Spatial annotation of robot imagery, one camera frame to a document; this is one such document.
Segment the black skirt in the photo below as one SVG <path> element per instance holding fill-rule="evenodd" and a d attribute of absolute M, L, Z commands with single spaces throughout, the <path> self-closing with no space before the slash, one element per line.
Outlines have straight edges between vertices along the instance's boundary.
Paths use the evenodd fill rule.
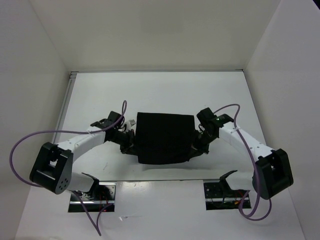
<path fill-rule="evenodd" d="M 200 143 L 193 115 L 138 112 L 135 132 L 127 135 L 120 151 L 137 156 L 140 164 L 179 164 L 209 152 L 209 144 Z"/>

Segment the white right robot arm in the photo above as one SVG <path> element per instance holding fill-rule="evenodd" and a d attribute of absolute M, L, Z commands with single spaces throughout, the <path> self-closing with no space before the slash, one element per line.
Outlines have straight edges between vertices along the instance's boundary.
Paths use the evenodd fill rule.
<path fill-rule="evenodd" d="M 219 191 L 229 197 L 236 190 L 255 191 L 269 200 L 294 183 L 288 154 L 262 144 L 232 122 L 218 128 L 216 135 L 253 164 L 250 171 L 231 170 L 219 178 Z"/>

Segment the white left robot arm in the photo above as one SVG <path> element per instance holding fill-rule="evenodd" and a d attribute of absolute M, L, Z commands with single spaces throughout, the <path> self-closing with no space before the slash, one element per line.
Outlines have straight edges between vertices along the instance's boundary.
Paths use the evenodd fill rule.
<path fill-rule="evenodd" d="M 88 174 L 73 171 L 73 163 L 93 148 L 113 142 L 125 151 L 133 145 L 134 131 L 121 131 L 110 128 L 103 131 L 91 126 L 85 134 L 78 134 L 58 144 L 46 142 L 42 145 L 31 169 L 29 179 L 50 192 L 59 195 L 62 192 L 79 191 L 88 200 L 99 196 L 99 180 Z"/>

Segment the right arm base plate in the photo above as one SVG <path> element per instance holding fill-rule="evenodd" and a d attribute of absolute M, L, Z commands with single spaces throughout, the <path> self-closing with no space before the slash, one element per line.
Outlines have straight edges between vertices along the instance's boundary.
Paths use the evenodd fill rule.
<path fill-rule="evenodd" d="M 205 207 L 207 211 L 238 209 L 246 190 L 224 192 L 218 181 L 203 182 Z"/>

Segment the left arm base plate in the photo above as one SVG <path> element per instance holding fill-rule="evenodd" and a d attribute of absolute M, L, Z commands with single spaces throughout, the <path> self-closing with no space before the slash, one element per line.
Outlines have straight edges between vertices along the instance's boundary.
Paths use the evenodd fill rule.
<path fill-rule="evenodd" d="M 83 213 L 85 211 L 80 199 L 89 213 L 98 213 L 100 211 L 108 213 L 115 211 L 115 183 L 100 184 L 93 193 L 81 191 L 77 191 L 76 193 L 78 197 L 74 193 L 70 195 L 69 213 Z"/>

